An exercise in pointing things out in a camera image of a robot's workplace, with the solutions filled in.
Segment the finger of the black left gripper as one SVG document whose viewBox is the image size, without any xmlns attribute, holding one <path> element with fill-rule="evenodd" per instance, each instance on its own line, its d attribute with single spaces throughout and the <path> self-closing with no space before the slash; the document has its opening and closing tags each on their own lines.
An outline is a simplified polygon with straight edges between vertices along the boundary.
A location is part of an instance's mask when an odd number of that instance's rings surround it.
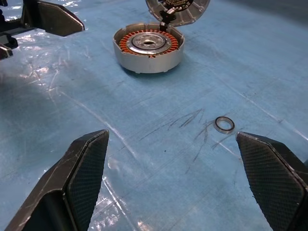
<svg viewBox="0 0 308 231">
<path fill-rule="evenodd" d="M 61 37 L 85 30 L 81 20 L 67 8 L 42 0 L 23 0 L 21 23 Z"/>
<path fill-rule="evenodd" d="M 13 56 L 12 49 L 0 44 L 0 60 L 4 60 Z"/>
</svg>

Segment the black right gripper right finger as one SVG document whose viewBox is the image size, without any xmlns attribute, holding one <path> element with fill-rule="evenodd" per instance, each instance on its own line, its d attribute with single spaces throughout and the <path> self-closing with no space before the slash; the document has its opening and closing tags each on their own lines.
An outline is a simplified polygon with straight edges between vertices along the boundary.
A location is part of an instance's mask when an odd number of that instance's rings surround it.
<svg viewBox="0 0 308 231">
<path fill-rule="evenodd" d="M 308 231 L 308 161 L 264 136 L 240 131 L 236 141 L 250 189 L 273 231 Z"/>
</svg>

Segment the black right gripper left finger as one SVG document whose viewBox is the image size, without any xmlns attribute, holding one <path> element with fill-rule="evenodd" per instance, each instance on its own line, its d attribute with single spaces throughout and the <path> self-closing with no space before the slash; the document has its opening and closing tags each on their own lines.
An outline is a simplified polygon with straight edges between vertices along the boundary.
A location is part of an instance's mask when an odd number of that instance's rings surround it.
<svg viewBox="0 0 308 231">
<path fill-rule="evenodd" d="M 88 231 L 108 140 L 106 129 L 74 140 L 43 174 L 4 231 Z"/>
</svg>

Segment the silver motor housing with stator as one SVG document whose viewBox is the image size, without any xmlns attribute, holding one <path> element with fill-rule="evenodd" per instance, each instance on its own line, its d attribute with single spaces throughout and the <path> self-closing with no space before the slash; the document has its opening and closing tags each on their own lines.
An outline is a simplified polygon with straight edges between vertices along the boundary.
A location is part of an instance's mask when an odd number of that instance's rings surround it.
<svg viewBox="0 0 308 231">
<path fill-rule="evenodd" d="M 130 24 L 113 36 L 116 58 L 120 65 L 137 74 L 162 73 L 182 60 L 184 35 L 175 27 L 166 32 L 158 23 Z"/>
</svg>

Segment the silver motor lid, circuit board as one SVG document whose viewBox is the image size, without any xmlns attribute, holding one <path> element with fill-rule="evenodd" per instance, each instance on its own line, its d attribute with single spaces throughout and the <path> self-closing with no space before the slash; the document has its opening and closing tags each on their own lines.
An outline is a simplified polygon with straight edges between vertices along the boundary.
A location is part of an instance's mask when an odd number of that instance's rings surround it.
<svg viewBox="0 0 308 231">
<path fill-rule="evenodd" d="M 210 0 L 145 0 L 149 12 L 159 21 L 159 30 L 195 23 L 206 11 Z"/>
</svg>

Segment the blue plastic table mat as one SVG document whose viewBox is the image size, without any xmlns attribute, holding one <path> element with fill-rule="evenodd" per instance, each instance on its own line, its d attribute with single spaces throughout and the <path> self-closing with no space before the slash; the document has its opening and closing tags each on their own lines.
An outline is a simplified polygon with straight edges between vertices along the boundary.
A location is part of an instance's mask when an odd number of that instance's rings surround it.
<svg viewBox="0 0 308 231">
<path fill-rule="evenodd" d="M 271 231 L 235 140 L 245 131 L 308 160 L 308 0 L 211 0 L 181 63 L 136 74 L 112 38 L 150 23 L 145 0 L 47 0 L 85 31 L 17 36 L 0 61 L 0 231 L 84 134 L 109 130 L 90 231 Z M 227 116 L 235 132 L 215 130 Z"/>
</svg>

